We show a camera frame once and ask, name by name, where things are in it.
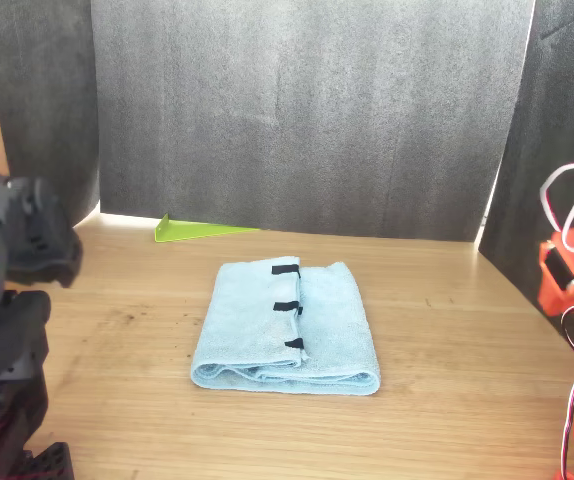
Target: gray foam panel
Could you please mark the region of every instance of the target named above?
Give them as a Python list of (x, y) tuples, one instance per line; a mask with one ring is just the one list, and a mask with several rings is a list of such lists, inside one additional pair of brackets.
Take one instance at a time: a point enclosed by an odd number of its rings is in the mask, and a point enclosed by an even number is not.
[(472, 240), (532, 6), (94, 0), (101, 208)]

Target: microfiber towel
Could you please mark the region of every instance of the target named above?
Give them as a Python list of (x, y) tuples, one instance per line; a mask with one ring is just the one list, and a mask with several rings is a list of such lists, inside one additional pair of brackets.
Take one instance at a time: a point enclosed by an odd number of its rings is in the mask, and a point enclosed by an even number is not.
[(358, 286), (344, 263), (297, 257), (221, 267), (191, 366), (214, 389), (369, 395), (380, 371)]

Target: light blue towel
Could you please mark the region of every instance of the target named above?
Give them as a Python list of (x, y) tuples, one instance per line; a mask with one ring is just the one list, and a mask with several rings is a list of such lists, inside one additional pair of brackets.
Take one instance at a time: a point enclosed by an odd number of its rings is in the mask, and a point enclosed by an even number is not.
[[(344, 263), (272, 274), (282, 257), (221, 267), (191, 366), (201, 387), (369, 395), (380, 371), (360, 293)], [(293, 306), (298, 308), (274, 310)], [(302, 338), (303, 349), (287, 346)]]

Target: towel fold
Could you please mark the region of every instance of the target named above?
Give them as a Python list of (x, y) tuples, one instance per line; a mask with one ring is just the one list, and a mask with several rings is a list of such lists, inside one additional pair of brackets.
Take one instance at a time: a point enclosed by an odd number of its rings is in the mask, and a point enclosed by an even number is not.
[(215, 389), (374, 393), (378, 361), (349, 269), (300, 268), (297, 257), (223, 265), (191, 378)]

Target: wood grain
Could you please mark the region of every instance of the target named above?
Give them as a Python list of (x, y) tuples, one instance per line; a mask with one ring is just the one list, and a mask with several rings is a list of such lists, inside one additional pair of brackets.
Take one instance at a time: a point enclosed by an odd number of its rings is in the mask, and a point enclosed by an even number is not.
[[(99, 219), (78, 231), (80, 277), (47, 288), (50, 408), (28, 445), (68, 442), (77, 480), (550, 479), (557, 469), (574, 354), (471, 244), (268, 231), (155, 244), (151, 229)], [(191, 382), (220, 265), (280, 255), (349, 266), (377, 394)]]

